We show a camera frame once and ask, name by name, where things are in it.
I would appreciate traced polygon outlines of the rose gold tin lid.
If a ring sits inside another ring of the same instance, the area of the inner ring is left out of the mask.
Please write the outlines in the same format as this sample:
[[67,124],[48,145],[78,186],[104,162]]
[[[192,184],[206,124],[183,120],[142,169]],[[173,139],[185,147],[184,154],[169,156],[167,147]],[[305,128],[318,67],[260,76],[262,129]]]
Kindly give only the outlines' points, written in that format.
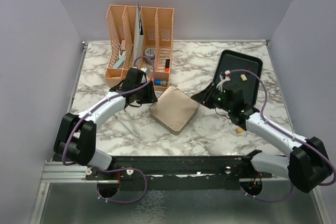
[[199,104],[175,86],[169,86],[158,98],[157,102],[149,107],[149,112],[157,114],[193,113],[198,110]]

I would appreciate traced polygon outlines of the gold chocolate tin box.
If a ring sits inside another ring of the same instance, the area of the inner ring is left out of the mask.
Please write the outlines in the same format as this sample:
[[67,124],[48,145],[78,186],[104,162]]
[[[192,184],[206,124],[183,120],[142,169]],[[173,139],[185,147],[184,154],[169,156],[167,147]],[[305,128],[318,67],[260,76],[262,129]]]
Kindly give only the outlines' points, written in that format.
[[157,114],[150,111],[150,116],[173,135],[179,135],[195,117],[197,112],[196,110],[189,114],[182,112],[178,114]]

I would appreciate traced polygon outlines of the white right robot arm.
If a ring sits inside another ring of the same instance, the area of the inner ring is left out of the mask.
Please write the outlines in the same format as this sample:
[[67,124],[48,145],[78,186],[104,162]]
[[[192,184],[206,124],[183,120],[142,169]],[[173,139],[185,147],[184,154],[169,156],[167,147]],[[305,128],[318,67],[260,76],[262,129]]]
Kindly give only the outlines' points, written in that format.
[[219,87],[211,83],[205,90],[191,97],[209,109],[222,109],[231,122],[245,131],[263,138],[282,152],[272,156],[256,151],[241,164],[246,177],[267,172],[287,178],[300,191],[308,193],[325,180],[335,176],[323,142],[290,132],[267,119],[260,110],[244,101],[243,90],[237,84],[225,82]]

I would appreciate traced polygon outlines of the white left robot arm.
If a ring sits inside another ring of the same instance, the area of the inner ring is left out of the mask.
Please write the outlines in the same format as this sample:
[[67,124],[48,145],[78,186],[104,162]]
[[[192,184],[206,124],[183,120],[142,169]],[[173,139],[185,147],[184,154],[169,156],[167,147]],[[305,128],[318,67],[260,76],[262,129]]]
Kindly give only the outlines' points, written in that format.
[[130,68],[126,78],[110,88],[101,101],[79,114],[63,116],[53,150],[65,165],[95,167],[104,179],[115,175],[112,156],[96,149],[97,129],[134,102],[143,105],[158,100],[148,74],[148,68]]

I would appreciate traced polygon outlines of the cream square chocolate piece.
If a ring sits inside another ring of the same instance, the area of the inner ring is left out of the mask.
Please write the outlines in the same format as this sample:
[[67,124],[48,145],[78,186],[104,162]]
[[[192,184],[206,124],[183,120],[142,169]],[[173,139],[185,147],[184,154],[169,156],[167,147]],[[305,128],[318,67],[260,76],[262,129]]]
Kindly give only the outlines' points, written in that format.
[[247,77],[244,74],[241,74],[240,78],[241,78],[242,81],[246,81],[247,80]]

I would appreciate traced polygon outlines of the blue grey small bottle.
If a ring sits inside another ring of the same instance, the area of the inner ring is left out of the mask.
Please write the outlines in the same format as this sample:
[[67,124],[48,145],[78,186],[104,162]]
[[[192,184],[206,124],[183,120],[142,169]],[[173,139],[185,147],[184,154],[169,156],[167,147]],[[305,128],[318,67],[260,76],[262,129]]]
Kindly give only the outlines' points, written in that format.
[[167,81],[166,81],[166,80],[159,80],[159,79],[156,79],[156,80],[154,81],[154,85],[155,85],[155,86],[166,87],[166,86],[167,86]]

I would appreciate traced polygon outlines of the black orange marker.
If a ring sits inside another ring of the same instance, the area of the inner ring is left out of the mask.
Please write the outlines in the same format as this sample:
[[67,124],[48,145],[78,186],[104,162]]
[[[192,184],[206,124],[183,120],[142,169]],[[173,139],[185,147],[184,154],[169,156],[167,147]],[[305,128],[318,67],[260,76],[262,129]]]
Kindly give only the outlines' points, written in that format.
[[170,71],[170,59],[166,59],[165,61],[165,72]]

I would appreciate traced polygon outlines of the black plastic tray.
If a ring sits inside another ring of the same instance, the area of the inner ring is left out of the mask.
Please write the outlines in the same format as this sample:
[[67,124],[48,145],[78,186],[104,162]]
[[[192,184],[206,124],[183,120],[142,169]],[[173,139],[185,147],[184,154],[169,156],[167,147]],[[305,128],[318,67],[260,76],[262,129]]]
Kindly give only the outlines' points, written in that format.
[[[219,75],[226,70],[231,71],[237,69],[243,69],[245,71],[232,73],[230,79],[242,88],[245,102],[248,105],[255,105],[259,89],[259,80],[249,72],[246,72],[246,70],[253,72],[260,78],[263,69],[263,61],[261,59],[228,49],[224,50],[219,58],[213,82],[218,84],[220,82]],[[241,80],[241,74],[247,77],[246,81]]]

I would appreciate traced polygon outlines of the small round patterned jar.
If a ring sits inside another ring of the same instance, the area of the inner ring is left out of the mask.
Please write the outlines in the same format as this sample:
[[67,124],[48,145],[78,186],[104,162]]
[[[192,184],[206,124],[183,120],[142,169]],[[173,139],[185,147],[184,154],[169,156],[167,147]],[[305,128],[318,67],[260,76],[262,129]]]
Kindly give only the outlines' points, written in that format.
[[149,47],[144,51],[144,54],[146,56],[145,62],[149,65],[155,62],[155,57],[156,57],[156,48],[154,47]]

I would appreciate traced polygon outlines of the pink stapler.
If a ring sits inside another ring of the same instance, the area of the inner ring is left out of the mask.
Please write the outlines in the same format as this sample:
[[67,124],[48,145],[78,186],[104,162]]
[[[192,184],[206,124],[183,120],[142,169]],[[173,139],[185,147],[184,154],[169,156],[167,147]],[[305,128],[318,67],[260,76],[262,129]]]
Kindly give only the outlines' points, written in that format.
[[125,40],[122,40],[120,43],[120,48],[119,48],[119,58],[121,58],[122,56],[126,55],[126,49],[125,49]]

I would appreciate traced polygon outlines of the white upright booklet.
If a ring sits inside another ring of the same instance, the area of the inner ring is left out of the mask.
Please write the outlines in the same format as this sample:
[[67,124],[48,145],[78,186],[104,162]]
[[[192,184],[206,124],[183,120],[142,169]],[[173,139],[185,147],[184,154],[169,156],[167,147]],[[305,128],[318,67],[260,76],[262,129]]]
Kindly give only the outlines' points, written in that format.
[[142,24],[141,7],[139,6],[139,3],[137,3],[133,40],[133,62],[135,62],[136,58],[142,55],[143,40],[144,31]]

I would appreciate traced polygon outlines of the peach plastic desk organizer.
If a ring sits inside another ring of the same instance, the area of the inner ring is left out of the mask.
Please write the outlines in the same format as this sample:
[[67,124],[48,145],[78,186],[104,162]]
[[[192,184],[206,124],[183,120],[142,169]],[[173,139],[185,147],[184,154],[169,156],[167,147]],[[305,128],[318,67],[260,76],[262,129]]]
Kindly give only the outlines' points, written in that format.
[[148,68],[154,89],[170,85],[174,9],[110,5],[107,23],[111,57],[105,80],[109,87],[126,78],[129,68]]

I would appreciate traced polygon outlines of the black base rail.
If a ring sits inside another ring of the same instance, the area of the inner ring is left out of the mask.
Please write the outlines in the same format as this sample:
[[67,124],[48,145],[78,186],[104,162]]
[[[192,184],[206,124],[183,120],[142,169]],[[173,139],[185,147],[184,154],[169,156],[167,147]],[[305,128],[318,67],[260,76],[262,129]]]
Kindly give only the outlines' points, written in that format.
[[84,175],[82,182],[107,188],[120,185],[121,190],[238,190],[240,181],[271,178],[259,173],[242,156],[115,156],[112,169],[120,173],[103,173],[96,169]]

